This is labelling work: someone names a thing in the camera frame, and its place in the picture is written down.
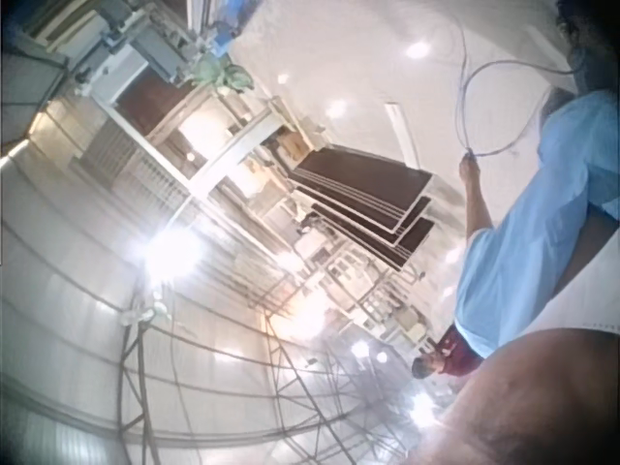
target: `white ceiling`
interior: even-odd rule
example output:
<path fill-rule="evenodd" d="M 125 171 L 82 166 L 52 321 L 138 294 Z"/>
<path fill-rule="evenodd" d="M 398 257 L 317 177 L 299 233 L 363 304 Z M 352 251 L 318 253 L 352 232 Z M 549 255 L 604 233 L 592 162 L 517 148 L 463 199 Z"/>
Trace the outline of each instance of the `white ceiling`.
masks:
<path fill-rule="evenodd" d="M 386 102 L 399 103 L 422 167 L 460 188 L 458 162 L 464 150 L 454 130 L 454 108 L 463 49 L 454 18 L 464 25 L 470 73 L 488 61 L 515 57 L 558 68 L 561 42 L 548 3 L 264 0 L 234 42 L 232 56 L 267 93 L 285 97 L 299 115 L 324 125 L 332 142 L 402 161 L 384 109 Z M 543 47 L 540 37 L 547 40 Z M 431 44 L 431 52 L 413 60 L 405 51 L 420 40 Z M 289 75 L 284 85 L 278 83 L 281 74 Z M 467 107 L 474 150 L 491 150 L 514 139 L 548 86 L 545 77 L 524 68 L 482 73 L 472 84 Z M 347 111 L 331 120 L 326 108 L 339 99 L 347 103 Z M 483 190 L 496 221 L 536 170 L 534 123 L 513 151 L 480 162 Z"/>

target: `hair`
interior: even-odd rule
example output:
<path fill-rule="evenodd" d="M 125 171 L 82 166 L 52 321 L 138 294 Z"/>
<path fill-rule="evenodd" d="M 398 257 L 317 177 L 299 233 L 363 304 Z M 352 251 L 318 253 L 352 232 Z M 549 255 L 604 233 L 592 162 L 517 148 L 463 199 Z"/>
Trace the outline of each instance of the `hair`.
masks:
<path fill-rule="evenodd" d="M 429 365 L 426 359 L 418 356 L 414 358 L 414 363 L 411 365 L 411 374 L 417 380 L 423 380 L 428 378 L 434 372 L 433 368 Z"/>

